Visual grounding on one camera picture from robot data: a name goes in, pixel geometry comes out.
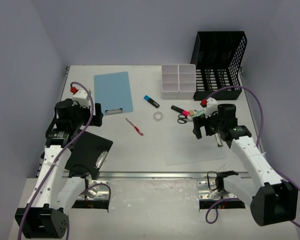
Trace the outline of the black handled scissors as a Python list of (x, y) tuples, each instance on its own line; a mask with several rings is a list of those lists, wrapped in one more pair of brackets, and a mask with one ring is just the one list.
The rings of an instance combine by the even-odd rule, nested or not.
[(178, 119), (177, 122), (179, 124), (186, 124), (188, 122), (193, 122), (193, 120), (191, 118), (188, 118), (187, 116), (183, 115), (183, 114), (179, 114), (178, 115)]

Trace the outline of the aluminium rail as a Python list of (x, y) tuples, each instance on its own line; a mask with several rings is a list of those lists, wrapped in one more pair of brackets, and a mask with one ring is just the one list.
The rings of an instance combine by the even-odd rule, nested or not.
[(175, 180), (204, 179), (207, 171), (202, 172), (136, 172), (136, 171), (99, 171), (91, 178), (93, 180)]

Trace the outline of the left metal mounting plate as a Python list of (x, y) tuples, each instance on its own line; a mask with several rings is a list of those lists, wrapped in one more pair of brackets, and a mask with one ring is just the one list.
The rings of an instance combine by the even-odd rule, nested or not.
[(84, 194), (77, 197), (77, 201), (92, 202), (92, 201), (102, 201), (108, 202), (111, 199), (111, 180), (107, 178), (92, 179), (91, 175), (85, 177), (86, 188), (91, 187), (86, 190)]

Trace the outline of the blue clipboard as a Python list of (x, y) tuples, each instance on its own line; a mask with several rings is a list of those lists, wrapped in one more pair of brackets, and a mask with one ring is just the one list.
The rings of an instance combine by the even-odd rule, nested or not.
[(94, 76), (94, 101), (105, 116), (134, 111), (128, 72)]

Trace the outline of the blue cap black highlighter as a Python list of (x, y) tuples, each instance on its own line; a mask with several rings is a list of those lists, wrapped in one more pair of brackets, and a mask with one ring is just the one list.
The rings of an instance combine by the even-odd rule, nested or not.
[(155, 101), (155, 100), (153, 100), (151, 97), (149, 97), (148, 95), (145, 95), (144, 97), (143, 97), (148, 103), (150, 103), (152, 106), (154, 106), (155, 108), (159, 108), (160, 107), (160, 105)]

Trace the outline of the black clipboard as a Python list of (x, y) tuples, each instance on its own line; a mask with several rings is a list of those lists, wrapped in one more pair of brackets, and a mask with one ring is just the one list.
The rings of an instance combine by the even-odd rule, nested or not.
[(97, 160), (104, 151), (109, 152), (112, 145), (113, 141), (85, 131), (74, 144), (65, 165), (68, 176), (85, 177), (90, 174), (92, 179), (96, 179), (100, 170), (96, 167)]

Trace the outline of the white divided organizer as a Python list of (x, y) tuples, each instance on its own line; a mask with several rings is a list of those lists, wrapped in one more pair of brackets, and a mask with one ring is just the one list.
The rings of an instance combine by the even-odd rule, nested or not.
[(189, 100), (196, 92), (196, 66), (194, 64), (179, 64), (178, 99)]
[(161, 97), (164, 100), (177, 99), (179, 94), (179, 66), (161, 65)]

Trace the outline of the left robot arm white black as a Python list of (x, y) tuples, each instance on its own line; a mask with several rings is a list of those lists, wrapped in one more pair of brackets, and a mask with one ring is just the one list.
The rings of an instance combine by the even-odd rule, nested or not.
[(69, 211), (77, 198), (87, 197), (113, 142), (89, 133), (100, 127), (101, 105), (92, 97), (72, 97), (58, 102), (45, 137), (41, 170), (25, 204), (15, 213), (17, 238), (61, 239), (69, 236)]

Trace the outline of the red utility knife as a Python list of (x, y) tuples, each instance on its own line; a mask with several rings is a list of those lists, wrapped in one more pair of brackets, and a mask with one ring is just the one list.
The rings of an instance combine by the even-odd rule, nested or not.
[(125, 118), (125, 120), (136, 130), (136, 132), (140, 135), (143, 136), (144, 134), (142, 133), (142, 131), (135, 126), (127, 117)]

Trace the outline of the pink cap black highlighter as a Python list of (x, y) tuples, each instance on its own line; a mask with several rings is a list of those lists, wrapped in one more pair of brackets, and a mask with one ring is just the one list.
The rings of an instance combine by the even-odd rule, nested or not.
[(174, 110), (174, 111), (176, 111), (179, 114), (184, 115), (184, 116), (188, 116), (190, 114), (188, 111), (186, 111), (186, 110), (184, 110), (184, 109), (182, 109), (180, 107), (177, 107), (175, 105), (172, 105), (171, 109)]

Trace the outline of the black mesh file rack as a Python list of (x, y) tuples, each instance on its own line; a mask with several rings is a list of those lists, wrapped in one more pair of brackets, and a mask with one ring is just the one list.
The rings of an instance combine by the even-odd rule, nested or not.
[(195, 101), (221, 88), (240, 85), (239, 70), (246, 47), (244, 31), (197, 32), (190, 60), (196, 68)]

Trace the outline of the left white divided organizer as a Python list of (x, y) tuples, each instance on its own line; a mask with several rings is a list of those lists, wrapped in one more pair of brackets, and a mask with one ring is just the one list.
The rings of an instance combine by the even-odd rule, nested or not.
[(179, 66), (161, 65), (161, 97), (164, 100), (177, 99), (179, 94)]

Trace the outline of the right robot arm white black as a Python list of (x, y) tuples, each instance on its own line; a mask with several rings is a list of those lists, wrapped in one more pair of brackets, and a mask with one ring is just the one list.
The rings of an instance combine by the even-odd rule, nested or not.
[(203, 113), (196, 113), (193, 133), (202, 138), (201, 128), (206, 136), (219, 135), (229, 149), (240, 159), (248, 171), (252, 184), (243, 181), (235, 171), (216, 173), (213, 191), (223, 197), (234, 194), (250, 208), (254, 221), (259, 226), (293, 221), (297, 213), (298, 190), (285, 181), (267, 162), (244, 125), (238, 125), (236, 106), (218, 104), (213, 98), (202, 100)]

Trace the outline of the right white divided organizer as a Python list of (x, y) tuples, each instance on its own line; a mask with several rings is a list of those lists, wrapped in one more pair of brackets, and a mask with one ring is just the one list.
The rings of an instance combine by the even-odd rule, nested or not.
[(189, 100), (196, 92), (196, 66), (194, 64), (179, 64), (178, 99)]

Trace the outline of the green translucent stapler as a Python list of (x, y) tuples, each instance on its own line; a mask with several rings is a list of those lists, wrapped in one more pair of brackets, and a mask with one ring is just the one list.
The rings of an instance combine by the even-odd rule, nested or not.
[(192, 118), (192, 120), (194, 120), (194, 118), (197, 118), (197, 117), (200, 117), (200, 116), (204, 116), (205, 113), (206, 113), (205, 109), (195, 111), (194, 115), (191, 118)]

